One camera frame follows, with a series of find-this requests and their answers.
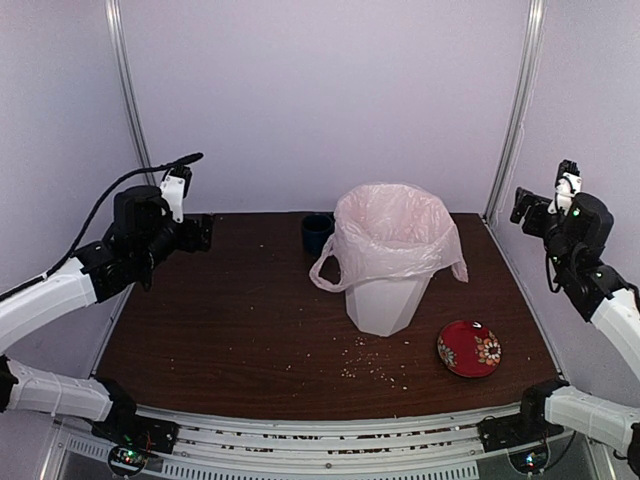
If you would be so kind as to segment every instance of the white trash can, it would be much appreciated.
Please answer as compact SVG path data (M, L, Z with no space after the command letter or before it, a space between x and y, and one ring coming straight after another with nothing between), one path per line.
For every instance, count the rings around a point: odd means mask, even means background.
M407 184L361 185L335 210L336 230L309 276L329 292L346 291L358 329L388 337L407 327L435 272L452 267L468 281L458 229L442 201ZM340 263L340 282L320 277L325 260Z

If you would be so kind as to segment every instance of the cable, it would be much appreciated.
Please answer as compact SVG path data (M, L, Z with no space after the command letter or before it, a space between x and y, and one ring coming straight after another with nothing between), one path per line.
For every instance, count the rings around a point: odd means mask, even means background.
M569 440L569 443L567 443L567 446L564 447L564 450L562 451L562 453L560 455L558 455L558 458L556 458L555 462L553 462L551 465L549 465L549 466L547 466L547 467L545 467L543 469L545 473L548 472L549 470L551 470L552 468L554 468L556 465L558 465L558 463L560 463L560 461L565 457L565 455L569 451L569 448L571 448L571 444L576 439L577 433L578 432L576 430L573 431L573 435L571 435L571 439Z
M190 164L192 164L194 162L197 162L202 157L204 157L204 155L202 153L192 153L191 155L187 155L185 157L179 158L178 160L175 160L175 161L173 161L171 163L165 163L164 165L159 165L157 167L138 168L136 170L131 170L130 172L125 173L124 175L122 175L115 182L113 182L102 193L102 195L100 195L100 197L98 198L96 203L93 205L93 208L89 212L89 215L87 216L87 219L84 221L84 223L82 225L82 228L80 228L80 232L78 233L78 235L76 236L75 240L71 244L71 247L69 247L69 250L67 251L67 253L65 253L62 256L62 258L60 260L58 260L53 265L53 267L51 267L49 270L47 270L46 273L44 273L44 274L42 274L42 275L40 275L38 277L32 278L30 280L27 280L26 282L24 282L24 283L14 287L14 288L12 288L11 290L8 290L7 292L4 292L3 294L1 294L0 295L0 302L6 300L9 297L12 297L16 293L21 292L22 290L24 290L26 288L29 288L29 287L31 287L33 285L36 285L36 284L38 284L40 282L45 281L48 277L50 277L51 275L56 273L58 270L60 270L60 268L62 268L62 266L67 262L67 260L69 260L71 258L71 256L73 255L73 252L75 252L76 248L78 248L78 245L82 241L82 237L87 232L87 229L89 228L89 225L93 221L93 217L95 217L96 213L98 212L98 209L100 208L100 205L102 205L102 202L104 202L107 199L107 197L111 194L111 192L113 192L118 187L118 185L120 185L121 183L125 182L126 180L128 180L131 177L134 177L136 175L140 175L140 174L144 174L144 173L162 172L162 171L174 168L174 167L190 165Z
M620 454L618 453L618 451L617 451L617 450L614 450L614 451L613 451L613 456L614 456L617 460L628 460L628 458L627 458L627 457L625 457L624 455L620 455Z
M556 285L555 287L553 286L553 282L551 280L551 271L549 269L550 260L551 260L551 257L549 256L549 253L547 253L545 256L545 262L544 262L544 269L547 272L547 286L549 287L549 290L551 290L551 293L558 293L562 288L562 286L561 285Z

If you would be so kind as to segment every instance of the plate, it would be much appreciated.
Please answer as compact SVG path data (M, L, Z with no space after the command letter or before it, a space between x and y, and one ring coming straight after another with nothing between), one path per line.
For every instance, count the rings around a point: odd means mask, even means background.
M495 334L481 323L468 320L444 327L437 348L442 363L466 378L489 376L502 360L502 347Z

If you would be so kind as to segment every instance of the wooden table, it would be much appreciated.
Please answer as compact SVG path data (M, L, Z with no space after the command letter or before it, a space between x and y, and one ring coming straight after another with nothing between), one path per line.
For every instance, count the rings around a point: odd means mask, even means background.
M317 289L303 213L218 215L213 248L175 253L136 287L98 375L143 405L231 417L353 420L457 412L520 400L556 370L516 283L477 215L457 214L470 282L431 281L405 330L360 333L344 295ZM336 264L325 268L337 273ZM439 331L479 321L503 346L483 379L450 373Z

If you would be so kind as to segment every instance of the dark blue mug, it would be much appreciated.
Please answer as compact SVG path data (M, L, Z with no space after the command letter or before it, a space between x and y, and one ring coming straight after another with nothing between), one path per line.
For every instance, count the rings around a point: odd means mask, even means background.
M333 232L333 215L327 213L307 215L302 220L302 246L306 252L319 257L322 247Z

